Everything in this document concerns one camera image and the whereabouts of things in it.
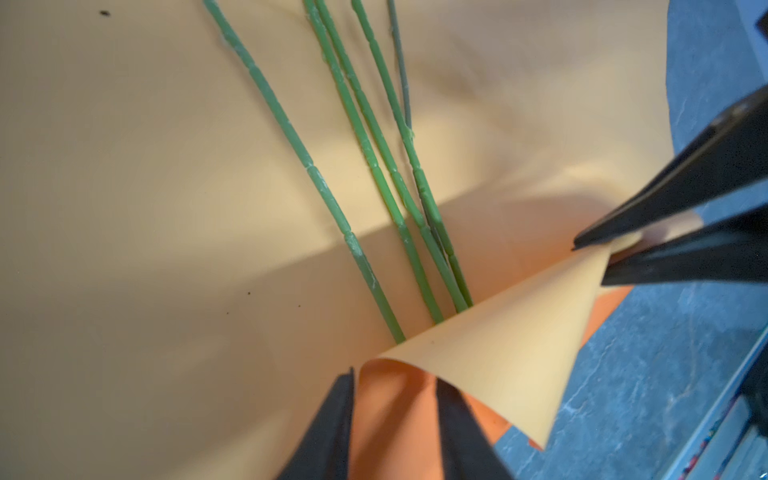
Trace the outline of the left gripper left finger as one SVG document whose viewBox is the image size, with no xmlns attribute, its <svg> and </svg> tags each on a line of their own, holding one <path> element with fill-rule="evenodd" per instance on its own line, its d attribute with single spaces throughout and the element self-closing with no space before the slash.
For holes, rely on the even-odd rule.
<svg viewBox="0 0 768 480">
<path fill-rule="evenodd" d="M 355 404 L 354 370 L 339 375 L 276 479 L 346 480 Z"/>
</svg>

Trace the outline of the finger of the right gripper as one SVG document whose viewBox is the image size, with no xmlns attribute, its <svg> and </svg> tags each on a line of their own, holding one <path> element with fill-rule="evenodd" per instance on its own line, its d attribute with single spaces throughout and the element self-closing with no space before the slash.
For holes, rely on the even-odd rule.
<svg viewBox="0 0 768 480">
<path fill-rule="evenodd" d="M 581 231 L 579 250 L 603 244 L 767 177 L 767 87 L 718 114 L 638 193 Z"/>
<path fill-rule="evenodd" d="M 707 225 L 610 266 L 608 286 L 688 281 L 767 282 L 767 206 Z"/>
</svg>

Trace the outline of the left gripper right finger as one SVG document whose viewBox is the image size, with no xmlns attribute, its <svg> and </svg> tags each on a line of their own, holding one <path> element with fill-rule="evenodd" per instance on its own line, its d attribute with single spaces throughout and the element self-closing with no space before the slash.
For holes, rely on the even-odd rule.
<svg viewBox="0 0 768 480">
<path fill-rule="evenodd" d="M 459 390 L 438 379 L 436 398 L 444 478 L 512 480 Z"/>
</svg>

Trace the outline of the orange wrapping paper sheet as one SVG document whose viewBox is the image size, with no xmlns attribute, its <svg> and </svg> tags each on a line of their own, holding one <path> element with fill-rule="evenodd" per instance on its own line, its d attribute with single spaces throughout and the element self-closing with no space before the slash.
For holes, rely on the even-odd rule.
<svg viewBox="0 0 768 480">
<path fill-rule="evenodd" d="M 1 475 L 271 479 L 334 378 L 412 365 L 545 445 L 598 284 L 573 237 L 672 157 L 665 1 L 402 1 L 415 149 L 475 309 L 439 344 L 300 1 L 224 1 L 397 347 L 200 1 L 1 5 Z"/>
</svg>

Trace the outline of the cream rose fake flower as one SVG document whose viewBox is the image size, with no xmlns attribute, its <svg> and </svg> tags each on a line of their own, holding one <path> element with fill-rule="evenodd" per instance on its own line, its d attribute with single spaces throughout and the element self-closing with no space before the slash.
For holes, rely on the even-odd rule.
<svg viewBox="0 0 768 480">
<path fill-rule="evenodd" d="M 361 272 L 365 283 L 371 292 L 379 312 L 383 317 L 383 320 L 385 321 L 385 324 L 394 341 L 397 344 L 404 342 L 406 340 L 406 336 L 398 320 L 396 319 L 393 309 L 390 306 L 383 288 L 381 287 L 357 236 L 354 234 L 345 214 L 341 209 L 341 206 L 334 197 L 330 187 L 315 165 L 306 146 L 300 139 L 299 134 L 292 125 L 284 108 L 280 104 L 274 90 L 272 89 L 261 69 L 256 64 L 250 52 L 247 50 L 235 32 L 230 22 L 227 20 L 218 2 L 213 0 L 204 0 L 203 5 L 216 23 L 226 43 L 232 48 L 238 59 L 247 70 L 248 75 L 258 88 L 275 121 L 279 125 L 284 136 L 286 137 L 297 158 L 302 164 L 304 170 L 311 179 L 323 203 L 333 217 L 333 220 L 341 232 L 344 241 L 352 257 L 354 258 L 354 261 L 359 271 Z"/>
</svg>

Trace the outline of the light pink rose fake flower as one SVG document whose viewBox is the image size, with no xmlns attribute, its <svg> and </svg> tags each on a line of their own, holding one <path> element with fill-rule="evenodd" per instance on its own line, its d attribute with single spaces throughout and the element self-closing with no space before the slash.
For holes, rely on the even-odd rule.
<svg viewBox="0 0 768 480">
<path fill-rule="evenodd" d="M 365 38 L 379 72 L 382 85 L 385 88 L 387 99 L 396 121 L 403 146 L 411 167 L 412 176 L 415 182 L 419 201 L 424 212 L 426 224 L 430 228 L 433 243 L 440 253 L 441 260 L 435 261 L 437 266 L 444 266 L 444 271 L 448 279 L 444 280 L 446 287 L 451 295 L 454 306 L 458 312 L 467 310 L 473 305 L 473 300 L 462 272 L 454 246 L 448 234 L 439 207 L 434 198 L 426 174 L 418 157 L 414 142 L 414 132 L 408 128 L 405 123 L 404 112 L 402 108 L 402 95 L 395 92 L 392 77 L 387 68 L 386 61 L 376 39 L 373 27 L 369 21 L 365 6 L 362 1 L 352 1 L 352 8 L 358 18 Z"/>
</svg>

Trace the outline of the dark pink rose fake flower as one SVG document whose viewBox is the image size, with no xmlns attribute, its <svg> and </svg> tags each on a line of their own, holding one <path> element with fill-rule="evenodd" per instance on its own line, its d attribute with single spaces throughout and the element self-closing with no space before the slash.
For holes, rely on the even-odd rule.
<svg viewBox="0 0 768 480">
<path fill-rule="evenodd" d="M 395 224 L 396 231 L 398 233 L 398 236 L 400 237 L 401 243 L 408 257 L 408 260 L 409 260 L 411 269 L 413 271 L 413 274 L 415 276 L 417 285 L 419 287 L 422 299 L 424 300 L 424 303 L 427 307 L 427 310 L 429 311 L 432 321 L 435 324 L 438 324 L 444 320 L 444 317 L 442 315 L 442 312 L 440 311 L 437 300 L 435 299 L 435 296 L 429 285 L 426 272 L 418 256 L 417 249 L 414 245 L 413 237 L 406 226 L 405 219 L 399 207 L 396 204 L 395 198 L 389 188 L 387 181 L 385 180 L 384 174 L 379 166 L 377 157 L 374 153 L 371 141 L 369 140 L 365 127 L 363 126 L 363 122 L 361 120 L 360 114 L 357 112 L 357 109 L 354 105 L 352 95 L 350 94 L 350 91 L 347 87 L 342 69 L 339 65 L 339 62 L 336 58 L 333 47 L 331 45 L 327 29 L 321 20 L 318 7 L 316 6 L 314 1 L 310 1 L 310 0 L 304 0 L 303 4 L 305 6 L 305 9 L 307 10 L 309 22 L 312 25 L 315 36 L 320 45 L 323 58 L 329 66 L 331 75 L 335 83 L 335 87 L 340 96 L 345 113 L 348 117 L 352 130 L 358 141 L 358 144 L 365 158 L 367 166 L 370 170 L 372 178 L 375 182 L 379 195 L 383 200 L 383 203 L 386 206 L 392 221 Z"/>
</svg>

